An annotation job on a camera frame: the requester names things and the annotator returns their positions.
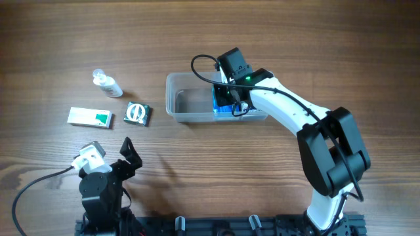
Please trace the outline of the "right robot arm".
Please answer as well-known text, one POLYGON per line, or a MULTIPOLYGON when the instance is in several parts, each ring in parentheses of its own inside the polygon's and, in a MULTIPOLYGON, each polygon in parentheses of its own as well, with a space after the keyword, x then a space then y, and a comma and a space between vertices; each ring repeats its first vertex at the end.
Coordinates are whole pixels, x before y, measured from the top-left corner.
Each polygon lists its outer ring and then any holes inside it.
POLYGON ((313 187, 306 210, 311 230, 327 235, 343 217, 348 196, 362 201, 358 182, 371 161, 349 110, 316 106, 285 88, 268 70, 253 70, 238 48, 215 59, 222 81, 218 106, 242 102, 261 110, 297 137, 304 174, 313 187))

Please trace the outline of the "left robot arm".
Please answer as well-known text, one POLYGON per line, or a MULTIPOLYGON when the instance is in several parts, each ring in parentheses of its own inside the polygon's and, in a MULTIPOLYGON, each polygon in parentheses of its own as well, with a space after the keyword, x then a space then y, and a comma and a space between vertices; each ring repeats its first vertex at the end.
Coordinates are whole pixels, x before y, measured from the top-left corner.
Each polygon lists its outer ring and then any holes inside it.
POLYGON ((129 196, 123 181, 133 177, 142 167, 142 159, 130 138, 120 149, 124 157, 112 164, 104 161, 106 152, 97 142, 79 151, 72 166, 79 172, 79 192, 85 213, 76 222, 76 235, 145 235, 130 206, 122 206, 122 197, 129 196))

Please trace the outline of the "white plaster box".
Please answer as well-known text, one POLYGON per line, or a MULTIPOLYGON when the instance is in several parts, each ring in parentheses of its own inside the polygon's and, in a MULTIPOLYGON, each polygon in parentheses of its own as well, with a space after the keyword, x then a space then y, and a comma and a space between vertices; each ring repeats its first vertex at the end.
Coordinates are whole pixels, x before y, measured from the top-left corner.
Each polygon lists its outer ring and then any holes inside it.
POLYGON ((266 113, 260 109, 254 108, 253 106, 249 105, 247 102, 241 102, 240 115, 266 115, 266 113))

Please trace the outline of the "blue box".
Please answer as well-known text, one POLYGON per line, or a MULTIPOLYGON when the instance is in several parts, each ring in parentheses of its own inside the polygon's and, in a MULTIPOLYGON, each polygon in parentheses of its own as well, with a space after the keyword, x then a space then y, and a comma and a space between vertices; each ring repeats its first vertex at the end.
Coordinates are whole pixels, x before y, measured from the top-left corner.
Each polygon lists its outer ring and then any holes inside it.
POLYGON ((213 85, 212 94, 214 113, 231 113, 232 111, 241 111, 241 104, 238 104, 236 108, 234 108, 235 100, 228 88, 213 85))

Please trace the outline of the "white green medicine box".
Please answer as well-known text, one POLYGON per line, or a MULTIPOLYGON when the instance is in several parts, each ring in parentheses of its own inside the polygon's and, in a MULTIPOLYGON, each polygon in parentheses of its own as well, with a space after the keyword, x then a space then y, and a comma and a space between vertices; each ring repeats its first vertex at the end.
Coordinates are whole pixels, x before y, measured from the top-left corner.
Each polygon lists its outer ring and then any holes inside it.
POLYGON ((77 126, 109 128, 112 112, 108 110, 71 107, 67 123, 77 126))

